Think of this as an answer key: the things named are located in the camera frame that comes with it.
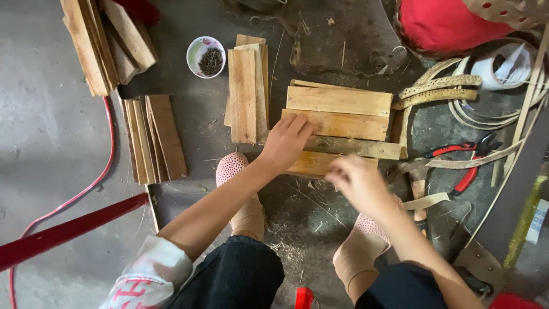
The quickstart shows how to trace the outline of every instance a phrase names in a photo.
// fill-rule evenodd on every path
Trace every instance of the bowl of nails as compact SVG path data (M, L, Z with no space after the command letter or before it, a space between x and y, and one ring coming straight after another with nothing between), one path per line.
M194 75L200 78L214 78L223 71L227 55L223 45L210 36L193 40L187 49L187 64Z

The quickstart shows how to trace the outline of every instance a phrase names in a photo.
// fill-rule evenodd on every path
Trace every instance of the person's left hand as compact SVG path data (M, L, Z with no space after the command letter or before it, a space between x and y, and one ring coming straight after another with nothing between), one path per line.
M265 148L257 160L265 163L277 175L284 173L299 158L314 129L315 126L307 116L286 115L269 133Z

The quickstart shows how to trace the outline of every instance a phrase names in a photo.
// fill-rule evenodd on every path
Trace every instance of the red cable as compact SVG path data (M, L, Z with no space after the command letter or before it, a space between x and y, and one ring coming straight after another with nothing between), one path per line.
M61 209L67 207L72 202L80 198L82 195L86 194L88 191L91 190L95 185L97 185L105 175L109 172L110 166L113 163L113 157L114 157L114 129L113 129L113 119L110 114L110 108L109 108L109 101L107 100L107 97L103 97L103 102L105 103L105 109L107 109L107 119L109 119L109 129L110 129L110 157L109 162L107 162L107 166L99 175L99 177L91 183L87 188L82 190L82 192L78 193L75 197L71 198L70 200L64 202L61 206L54 209L49 214L46 214L44 216L41 216L40 218L34 220L29 226L25 229L23 234L21 234L20 238L23 238L27 235L27 233L34 227L35 224L41 222L42 220L48 219L49 217L55 215L57 212L59 212ZM12 267L9 269L9 301L12 303L12 309L17 309L17 304L15 302L15 286L14 286L14 277L15 277L15 267Z

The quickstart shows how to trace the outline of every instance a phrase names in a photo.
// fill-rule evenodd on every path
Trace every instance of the sock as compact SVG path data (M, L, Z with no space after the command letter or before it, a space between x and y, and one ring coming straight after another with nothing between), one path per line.
M345 240L339 254L334 260L335 273L345 285L349 293L349 283L362 272L375 272L374 261L389 246L383 238L376 234L357 234Z
M244 203L242 208L231 219L231 227L234 235L239 231L249 231L254 234L259 241L263 241L265 234L265 216L263 215L263 206L257 199L257 196L250 198Z

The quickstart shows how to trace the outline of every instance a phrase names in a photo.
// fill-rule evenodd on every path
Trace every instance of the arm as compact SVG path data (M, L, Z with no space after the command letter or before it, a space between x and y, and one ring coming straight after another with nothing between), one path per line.
M282 118L255 161L186 209L157 236L174 243L195 261L254 193L297 160L312 132L313 125L304 115Z
M337 186L358 211L376 221L401 261L413 262L433 273L448 308L484 308L400 209L376 168L357 156L342 157L332 162L326 179Z

